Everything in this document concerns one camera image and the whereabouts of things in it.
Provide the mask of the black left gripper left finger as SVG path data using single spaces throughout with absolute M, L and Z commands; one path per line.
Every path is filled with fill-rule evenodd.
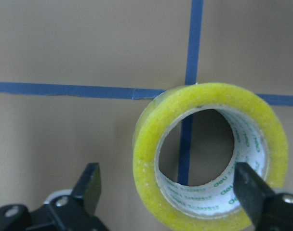
M 88 163 L 70 196 L 84 208 L 90 216 L 95 214 L 101 195 L 101 175 L 99 163 Z

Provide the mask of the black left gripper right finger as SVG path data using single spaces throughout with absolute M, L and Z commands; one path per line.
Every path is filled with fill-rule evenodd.
M 257 228 L 265 206 L 275 192 L 246 162 L 237 162 L 234 172 L 234 194 L 241 207 Z

